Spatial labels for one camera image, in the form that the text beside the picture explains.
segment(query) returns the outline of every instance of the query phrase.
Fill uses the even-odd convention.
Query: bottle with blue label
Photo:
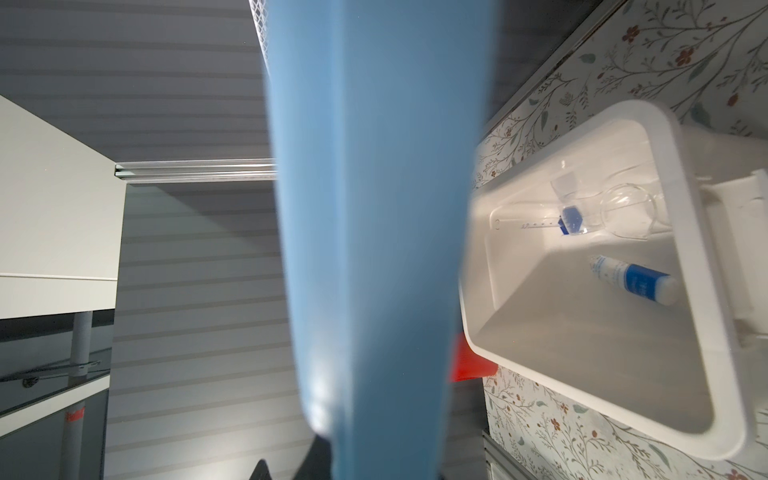
[[[667,273],[603,255],[592,255],[589,264],[600,280],[661,305],[672,306],[680,296],[680,282]]]

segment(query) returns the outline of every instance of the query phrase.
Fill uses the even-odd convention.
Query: blue plastic object
[[[437,472],[493,6],[270,3],[293,348],[336,480]]]

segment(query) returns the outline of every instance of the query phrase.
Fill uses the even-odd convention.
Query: green leaf
[[[664,454],[664,452],[659,450],[656,446],[651,445],[650,443],[648,444],[648,446],[650,447],[651,450],[656,452],[656,455],[659,455],[659,457],[661,458],[661,461],[664,462],[667,468],[671,470],[672,468],[670,467],[670,461],[667,459],[667,456]]]
[[[698,124],[703,125],[704,127],[712,128],[712,124],[710,123],[711,117],[710,112],[708,112],[704,106],[701,104],[701,102],[697,102],[691,109],[690,109],[690,117]]]
[[[693,71],[688,75],[688,81],[693,80],[694,78],[701,75],[701,72],[704,71],[707,68],[707,65],[710,64],[713,58],[717,55],[717,52],[713,53],[712,55],[708,55],[704,60],[700,61],[698,65],[696,65],[696,68],[693,69]]]

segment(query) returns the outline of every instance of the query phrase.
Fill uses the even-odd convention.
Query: floral pattern
[[[768,0],[627,0],[481,142],[475,187],[630,98],[768,138],[767,42]],[[539,480],[768,479],[768,410],[739,458],[711,462],[504,368],[485,379],[485,401],[492,437]]]

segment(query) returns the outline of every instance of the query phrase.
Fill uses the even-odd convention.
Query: white mesh
[[[259,35],[259,44],[261,45],[261,53],[264,55],[264,64],[266,65],[267,73],[269,73],[270,67],[266,56],[266,0],[248,0],[248,3],[250,4],[250,12],[253,15],[253,23],[256,24],[256,33]]]

